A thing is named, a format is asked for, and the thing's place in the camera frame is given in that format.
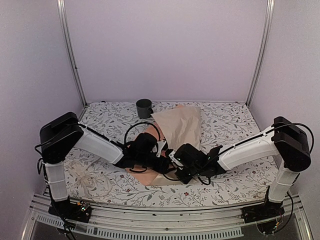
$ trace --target lavender wall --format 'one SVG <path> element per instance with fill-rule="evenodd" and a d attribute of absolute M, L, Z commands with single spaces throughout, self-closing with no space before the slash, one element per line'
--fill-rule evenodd
<path fill-rule="evenodd" d="M 296 188 L 320 239 L 320 2 L 283 0 L 274 7 L 265 60 L 251 111 L 261 128 L 274 117 L 305 123 L 314 131 L 312 164 Z"/>
<path fill-rule="evenodd" d="M 0 1 L 0 239 L 16 240 L 38 176 L 39 130 L 80 113 L 54 0 Z"/>
<path fill-rule="evenodd" d="M 244 102 L 266 0 L 68 0 L 89 102 L 151 98 Z"/>

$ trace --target floral tablecloth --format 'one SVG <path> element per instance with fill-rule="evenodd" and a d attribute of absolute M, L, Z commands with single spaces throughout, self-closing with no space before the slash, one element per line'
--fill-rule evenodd
<path fill-rule="evenodd" d="M 231 145 L 259 132 L 243 103 L 154 102 L 152 108 L 154 112 L 160 112 L 177 104 L 201 108 L 201 146 L 205 153 L 217 145 Z M 91 103 L 81 120 L 90 128 L 122 143 L 127 129 L 142 121 L 133 102 Z M 146 127 L 137 126 L 130 131 L 129 138 L 133 139 Z M 71 197 L 144 207 L 208 207 L 262 200 L 278 170 L 274 159 L 269 157 L 214 176 L 209 186 L 200 182 L 144 186 L 124 169 L 107 164 L 81 149 L 74 148 L 64 166 Z"/>

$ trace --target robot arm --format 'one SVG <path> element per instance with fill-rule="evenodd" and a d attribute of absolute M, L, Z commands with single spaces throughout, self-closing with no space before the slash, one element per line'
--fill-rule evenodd
<path fill-rule="evenodd" d="M 276 217 L 284 213 L 282 202 L 287 191 L 300 172 L 311 164 L 306 133 L 290 124 L 287 119 L 277 117 L 272 126 L 231 147 L 215 147 L 205 155 L 190 144 L 184 144 L 168 155 L 178 166 L 177 178 L 185 184 L 191 179 L 188 176 L 211 178 L 241 164 L 280 155 L 282 162 L 274 182 L 267 189 L 264 203 L 242 209 L 246 223 Z"/>
<path fill-rule="evenodd" d="M 139 165 L 164 174 L 170 171 L 170 159 L 159 155 L 165 146 L 163 141 L 157 142 L 152 135 L 141 133 L 127 147 L 78 123 L 77 116 L 72 112 L 42 127 L 40 141 L 38 147 L 41 147 L 44 178 L 51 196 L 49 213 L 76 221 L 88 222 L 91 208 L 72 204 L 69 200 L 63 161 L 73 147 L 97 155 L 120 168 Z"/>

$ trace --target beige paper bag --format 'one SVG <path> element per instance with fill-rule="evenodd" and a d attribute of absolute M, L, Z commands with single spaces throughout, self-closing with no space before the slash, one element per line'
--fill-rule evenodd
<path fill-rule="evenodd" d="M 200 150 L 200 107 L 178 106 L 177 108 L 152 114 L 168 143 L 168 148 L 177 150 L 183 144 L 191 144 Z"/>

